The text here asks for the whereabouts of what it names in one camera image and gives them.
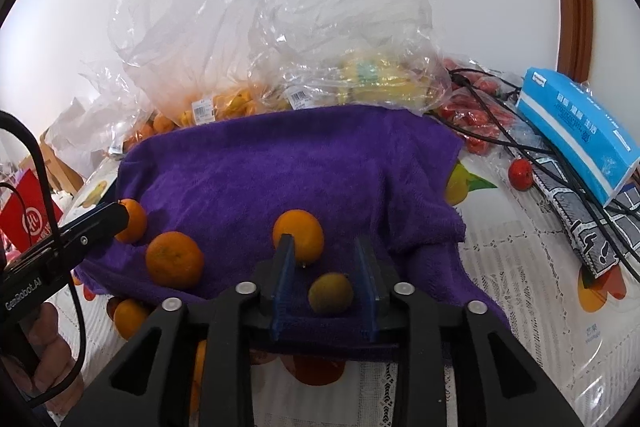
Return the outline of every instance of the black gripper frame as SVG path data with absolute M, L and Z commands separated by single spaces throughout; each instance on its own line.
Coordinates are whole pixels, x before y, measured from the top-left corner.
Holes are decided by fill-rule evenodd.
M 364 281 L 356 298 L 373 314 L 369 340 L 397 344 L 394 427 L 446 427 L 443 343 L 449 344 L 461 427 L 578 427 L 582 423 L 543 370 L 501 321 L 474 302 L 439 304 L 378 263 L 367 237 L 355 245 Z M 186 427 L 198 341 L 207 339 L 201 427 L 254 427 L 249 347 L 292 352 L 308 345 L 275 340 L 292 277 L 293 241 L 283 235 L 252 285 L 216 299 L 160 306 L 87 388 L 63 427 Z M 334 355 L 314 344 L 317 355 Z
M 61 229 L 53 211 L 47 171 L 33 134 L 14 116 L 0 111 L 0 129 L 22 142 L 33 158 L 51 234 L 7 265 L 0 253 L 0 353 L 18 359 L 30 377 L 40 360 L 20 325 L 33 322 L 40 305 L 71 282 L 70 272 L 97 243 L 113 238 L 129 223 L 126 208 L 100 204 Z

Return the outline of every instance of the small green fruit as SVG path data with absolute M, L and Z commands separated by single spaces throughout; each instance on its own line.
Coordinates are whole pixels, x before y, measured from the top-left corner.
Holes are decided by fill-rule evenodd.
M 309 288 L 309 304 L 318 315 L 338 315 L 353 302 L 353 288 L 342 273 L 325 273 Z

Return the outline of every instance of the clear plastic bag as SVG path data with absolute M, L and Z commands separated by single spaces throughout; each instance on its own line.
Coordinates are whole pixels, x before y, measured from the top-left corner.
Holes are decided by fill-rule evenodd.
M 123 143 L 145 124 L 153 109 L 146 97 L 119 71 L 119 64 L 89 64 L 83 76 L 98 91 L 84 108 L 74 99 L 49 127 L 47 143 L 64 163 L 88 178 L 108 152 L 122 153 Z
M 482 91 L 476 91 L 476 93 L 505 129 L 508 130 L 518 121 L 513 113 L 495 102 L 487 93 Z M 466 89 L 454 91 L 449 100 L 437 108 L 436 112 L 445 120 L 462 127 L 464 130 L 487 138 L 505 139 L 478 100 Z M 466 149 L 472 154 L 486 155 L 492 148 L 491 143 L 480 138 L 464 134 L 461 136 L 465 140 Z
M 212 117 L 214 96 L 247 87 L 258 0 L 117 0 L 108 33 L 125 72 L 180 126 Z M 199 104 L 203 110 L 196 110 Z
M 363 103 L 421 114 L 450 90 L 428 0 L 263 0 L 249 34 L 271 110 Z

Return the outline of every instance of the human hand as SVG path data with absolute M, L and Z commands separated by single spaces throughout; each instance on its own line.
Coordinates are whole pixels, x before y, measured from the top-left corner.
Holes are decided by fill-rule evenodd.
M 40 315 L 27 338 L 33 347 L 42 350 L 33 380 L 14 360 L 2 357 L 2 362 L 16 386 L 34 396 L 60 383 L 73 368 L 75 360 L 71 356 L 71 348 L 58 334 L 58 310 L 53 304 L 41 305 Z M 47 409 L 55 414 L 67 414 L 80 400 L 82 391 L 84 381 L 82 375 L 78 375 L 69 387 L 46 403 Z

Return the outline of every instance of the tissue box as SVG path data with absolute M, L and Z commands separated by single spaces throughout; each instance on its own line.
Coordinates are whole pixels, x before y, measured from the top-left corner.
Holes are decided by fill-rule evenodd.
M 516 104 L 607 206 L 638 167 L 629 133 L 564 74 L 530 68 Z

